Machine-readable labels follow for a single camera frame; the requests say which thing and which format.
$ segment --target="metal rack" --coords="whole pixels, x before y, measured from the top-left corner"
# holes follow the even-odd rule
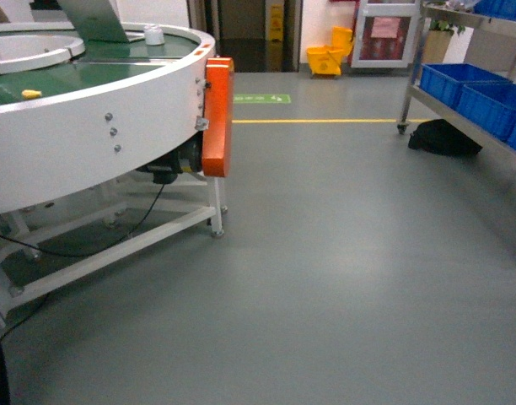
[[[422,91],[416,84],[417,76],[421,70],[422,51],[427,39],[428,30],[426,29],[427,19],[443,19],[452,24],[464,25],[476,30],[484,30],[500,35],[516,38],[516,21],[506,19],[496,19],[480,14],[462,13],[446,9],[445,6],[434,4],[422,4],[421,17],[417,26],[416,42],[418,44],[416,57],[411,67],[410,81],[406,88],[404,104],[397,122],[400,134],[404,134],[409,125],[407,121],[408,111],[410,110],[411,99],[423,103],[426,107],[433,110],[443,119],[464,132],[468,137],[479,143],[483,148],[490,149],[492,153],[501,161],[507,162],[516,170],[516,151],[507,144],[493,137],[475,123],[461,116],[444,103],[433,98],[430,94]],[[516,55],[511,68],[508,71],[508,78],[514,80],[516,77]]]

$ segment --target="small yellow object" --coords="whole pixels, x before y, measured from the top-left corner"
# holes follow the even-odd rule
[[[38,99],[39,97],[42,97],[42,91],[24,90],[22,92],[22,97],[24,97],[26,100]]]

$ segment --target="green conveyor belt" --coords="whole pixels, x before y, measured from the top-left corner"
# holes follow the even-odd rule
[[[24,89],[40,90],[43,97],[49,97],[137,76],[159,68],[158,64],[147,64],[151,58],[178,59],[197,47],[197,43],[186,38],[164,37],[163,46],[146,46],[143,40],[130,44],[90,41],[86,43],[86,52],[74,61],[0,75],[0,105],[22,101]],[[94,63],[99,60],[113,62]]]

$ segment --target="green floor sign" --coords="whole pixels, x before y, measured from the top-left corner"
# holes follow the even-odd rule
[[[289,94],[234,94],[235,104],[290,104]]]

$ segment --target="metal bolt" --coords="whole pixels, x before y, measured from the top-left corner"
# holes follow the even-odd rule
[[[18,297],[24,293],[24,287],[17,287],[13,285],[8,288],[8,293],[11,294],[11,297]]]

